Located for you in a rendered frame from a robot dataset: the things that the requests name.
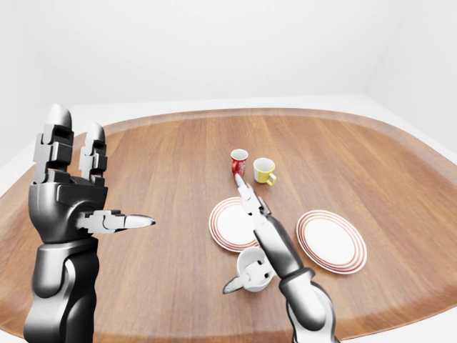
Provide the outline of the silver robot right hand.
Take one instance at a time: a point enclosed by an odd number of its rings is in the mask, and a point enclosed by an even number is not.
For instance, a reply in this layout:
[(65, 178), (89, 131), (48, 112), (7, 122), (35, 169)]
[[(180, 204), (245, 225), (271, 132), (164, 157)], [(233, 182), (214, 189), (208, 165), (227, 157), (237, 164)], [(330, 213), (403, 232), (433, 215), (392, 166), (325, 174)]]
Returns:
[(303, 296), (307, 282), (303, 275), (306, 270), (282, 223), (273, 217), (266, 202), (240, 174), (234, 174), (234, 181), (241, 195), (243, 208), (253, 219), (254, 235), (281, 279), (281, 293), (287, 299)]

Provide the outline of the silver robot left hand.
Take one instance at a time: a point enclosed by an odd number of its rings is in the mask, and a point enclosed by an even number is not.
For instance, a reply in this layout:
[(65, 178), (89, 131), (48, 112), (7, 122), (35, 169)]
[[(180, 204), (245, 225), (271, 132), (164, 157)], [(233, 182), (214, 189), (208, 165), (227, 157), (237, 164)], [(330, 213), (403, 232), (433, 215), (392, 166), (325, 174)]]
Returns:
[(53, 105), (44, 130), (36, 138), (36, 168), (29, 187), (29, 216), (43, 243), (67, 243), (92, 234), (154, 225), (152, 217), (104, 208), (108, 159), (103, 127), (97, 123), (89, 127), (81, 148), (78, 177), (67, 171), (73, 142), (70, 111), (60, 104)]

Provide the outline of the white plate with red rings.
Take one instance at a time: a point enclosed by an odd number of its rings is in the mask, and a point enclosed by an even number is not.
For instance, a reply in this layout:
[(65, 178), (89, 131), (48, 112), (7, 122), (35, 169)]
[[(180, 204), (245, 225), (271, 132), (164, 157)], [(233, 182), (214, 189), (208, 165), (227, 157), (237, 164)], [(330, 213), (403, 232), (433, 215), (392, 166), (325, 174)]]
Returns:
[(330, 272), (353, 274), (367, 261), (367, 246), (359, 231), (333, 212), (306, 212), (297, 221), (296, 236), (308, 257)]
[(258, 247), (254, 222), (241, 203), (241, 197), (230, 197), (219, 202), (209, 216), (209, 231), (215, 242), (231, 252), (242, 252)]

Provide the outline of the yellow and white mug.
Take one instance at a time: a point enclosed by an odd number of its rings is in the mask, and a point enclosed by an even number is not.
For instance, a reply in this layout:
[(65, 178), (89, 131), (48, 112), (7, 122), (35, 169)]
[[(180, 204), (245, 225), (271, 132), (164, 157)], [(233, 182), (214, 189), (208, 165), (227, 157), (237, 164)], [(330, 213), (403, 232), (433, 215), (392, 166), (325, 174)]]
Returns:
[(254, 179), (260, 184), (273, 186), (276, 183), (276, 175), (273, 173), (276, 165), (273, 160), (262, 157), (253, 163)]

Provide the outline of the red mug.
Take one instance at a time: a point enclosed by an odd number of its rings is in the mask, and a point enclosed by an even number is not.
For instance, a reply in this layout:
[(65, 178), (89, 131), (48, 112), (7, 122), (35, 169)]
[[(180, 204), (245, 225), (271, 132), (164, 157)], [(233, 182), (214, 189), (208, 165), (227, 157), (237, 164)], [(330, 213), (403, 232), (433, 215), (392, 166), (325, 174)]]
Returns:
[(231, 171), (233, 174), (239, 174), (244, 177), (246, 171), (246, 162), (248, 159), (248, 152), (244, 149), (234, 149), (231, 152)]

